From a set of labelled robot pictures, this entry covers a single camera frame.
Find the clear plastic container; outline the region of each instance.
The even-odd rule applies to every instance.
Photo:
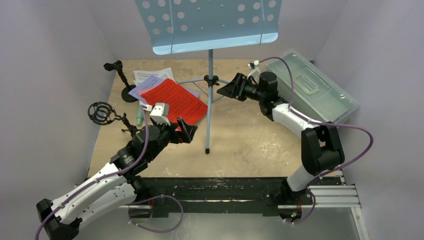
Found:
[[[293,107],[298,111],[318,121],[345,123],[359,106],[355,99],[294,49],[283,53],[282,58],[293,75]],[[278,94],[287,101],[291,100],[290,76],[282,61],[267,60],[259,65],[259,70],[261,73],[275,73]],[[253,77],[259,79],[259,73],[256,71]]]

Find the blue music stand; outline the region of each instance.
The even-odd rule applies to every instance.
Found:
[[[178,84],[208,83],[206,154],[210,152],[214,49],[266,44],[278,37],[282,0],[135,0],[157,55],[208,50],[209,73]]]

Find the tabletop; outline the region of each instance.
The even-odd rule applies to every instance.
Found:
[[[219,59],[214,61],[214,75],[231,81],[236,73],[248,74],[247,59]],[[202,78],[208,74],[207,60],[123,60],[123,72],[131,84],[134,70],[158,71],[171,68],[175,80]],[[205,92],[206,82],[197,84]],[[188,87],[200,94],[207,104],[208,97],[193,83]],[[119,115],[127,114],[136,125],[138,102],[128,103],[121,98],[124,84],[116,74],[108,103]],[[210,154],[205,154],[206,116],[196,123],[198,130],[190,144],[170,143],[140,173],[144,177],[286,177],[301,164],[300,139],[283,125],[262,115],[258,102],[247,99],[222,98],[212,104],[210,121]],[[121,132],[124,125],[114,122],[101,126],[88,176],[100,170],[119,149],[126,146],[131,136]]]

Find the circular hole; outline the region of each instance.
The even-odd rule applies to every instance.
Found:
[[[253,4],[253,8],[256,9],[256,10],[258,10],[260,7],[261,7],[261,4],[259,2],[255,2]]]
[[[162,15],[163,20],[168,21],[170,19],[170,16],[168,14],[163,14]]]
[[[144,1],[142,4],[143,8],[148,9],[150,8],[150,3],[148,1]]]
[[[161,7],[163,7],[163,6],[165,6],[165,4],[167,4],[167,3],[165,2],[165,0],[157,0],[157,4],[158,4],[159,6],[161,6]]]
[[[237,9],[238,9],[240,12],[243,12],[243,11],[245,10],[245,8],[246,8],[246,6],[245,6],[244,4],[240,4],[240,5],[238,5],[238,7],[237,7]]]
[[[270,2],[269,2],[269,4],[268,4],[268,6],[269,6],[270,8],[273,8],[273,7],[275,7],[276,5],[277,5],[277,2],[276,2],[275,0],[270,1]]]
[[[180,11],[179,13],[177,13],[177,14],[176,14],[176,16],[177,16],[179,19],[183,19],[183,18],[184,18],[184,12]]]

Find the round black base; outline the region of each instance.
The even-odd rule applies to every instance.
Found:
[[[128,94],[129,91],[131,91],[133,88],[135,88],[136,85],[129,85],[129,89],[125,87],[122,89],[122,92],[120,93],[122,99],[127,103],[134,103],[137,102],[138,99]]]

